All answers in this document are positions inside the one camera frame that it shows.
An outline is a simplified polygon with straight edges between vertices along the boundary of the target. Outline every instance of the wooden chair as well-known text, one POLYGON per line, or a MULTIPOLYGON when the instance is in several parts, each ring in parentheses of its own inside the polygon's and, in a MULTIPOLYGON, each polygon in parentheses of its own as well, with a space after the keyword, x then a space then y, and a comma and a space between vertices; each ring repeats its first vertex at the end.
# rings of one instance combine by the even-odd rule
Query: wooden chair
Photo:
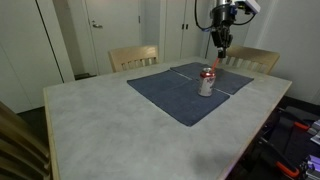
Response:
POLYGON ((50 179, 50 168, 49 148, 0 101, 1 179, 50 179))
POLYGON ((227 49, 227 58, 220 63, 269 74, 279 57, 276 52, 232 45, 227 49))
POLYGON ((134 46, 109 51, 113 72, 157 64, 158 46, 134 46))

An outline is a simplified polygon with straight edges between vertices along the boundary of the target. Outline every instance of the table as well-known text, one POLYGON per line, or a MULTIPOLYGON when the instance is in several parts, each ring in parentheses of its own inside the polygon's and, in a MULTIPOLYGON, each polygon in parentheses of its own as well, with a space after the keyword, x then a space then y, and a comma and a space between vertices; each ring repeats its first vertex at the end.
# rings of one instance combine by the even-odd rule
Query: table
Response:
POLYGON ((254 81, 192 127, 152 104, 126 80, 192 57, 44 89, 55 179, 224 179, 291 85, 223 66, 254 81))

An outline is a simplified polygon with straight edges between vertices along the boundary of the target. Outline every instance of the can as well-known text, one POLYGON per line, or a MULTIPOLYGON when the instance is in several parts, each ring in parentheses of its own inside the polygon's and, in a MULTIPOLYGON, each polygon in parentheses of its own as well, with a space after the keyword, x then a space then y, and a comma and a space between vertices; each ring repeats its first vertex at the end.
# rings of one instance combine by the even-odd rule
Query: can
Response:
POLYGON ((211 68, 203 68, 200 73, 198 93, 200 96, 211 96, 216 75, 211 68))

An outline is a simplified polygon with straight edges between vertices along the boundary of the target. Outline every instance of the wooden chair back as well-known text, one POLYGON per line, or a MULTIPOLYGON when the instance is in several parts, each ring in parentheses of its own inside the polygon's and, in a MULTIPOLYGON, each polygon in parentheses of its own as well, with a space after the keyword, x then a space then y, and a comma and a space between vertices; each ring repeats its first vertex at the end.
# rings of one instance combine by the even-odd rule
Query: wooden chair back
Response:
POLYGON ((232 45, 227 49, 227 58, 221 63, 269 74, 279 57, 277 52, 232 45))
POLYGON ((157 64, 158 46, 134 46, 109 51, 113 72, 157 64))
POLYGON ((0 101, 0 177, 50 179, 50 168, 49 148, 0 101))

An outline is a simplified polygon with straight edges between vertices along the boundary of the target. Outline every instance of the blue cloth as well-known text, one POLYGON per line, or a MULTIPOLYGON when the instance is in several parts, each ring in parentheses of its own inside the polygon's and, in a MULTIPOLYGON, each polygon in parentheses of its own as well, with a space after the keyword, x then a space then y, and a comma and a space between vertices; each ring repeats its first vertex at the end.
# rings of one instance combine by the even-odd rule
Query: blue cloth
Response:
POLYGON ((221 105, 230 96, 214 90, 212 96, 198 95, 199 82, 173 71, 128 80, 156 106, 186 126, 192 126, 221 105))
MULTIPOLYGON (((171 67, 170 69, 191 79, 199 80, 200 72, 205 67, 210 66, 202 63, 190 63, 178 67, 171 67)), ((218 68, 215 69, 215 74, 216 80, 214 88, 232 95, 253 80, 253 78, 241 76, 218 68)))

